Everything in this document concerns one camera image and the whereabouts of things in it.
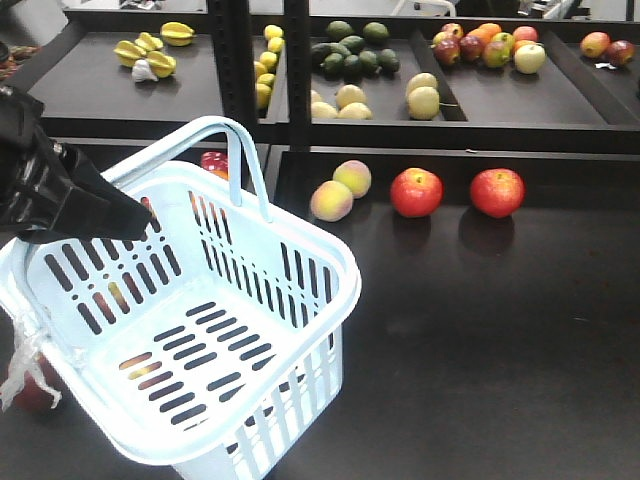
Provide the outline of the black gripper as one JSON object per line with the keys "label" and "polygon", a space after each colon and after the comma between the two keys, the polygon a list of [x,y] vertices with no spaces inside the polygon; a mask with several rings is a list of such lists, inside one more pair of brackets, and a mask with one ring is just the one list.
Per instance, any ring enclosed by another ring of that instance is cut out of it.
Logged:
{"label": "black gripper", "polygon": [[50,139],[43,111],[32,96],[1,88],[1,230],[32,244],[140,239],[148,208],[104,179],[80,149]]}

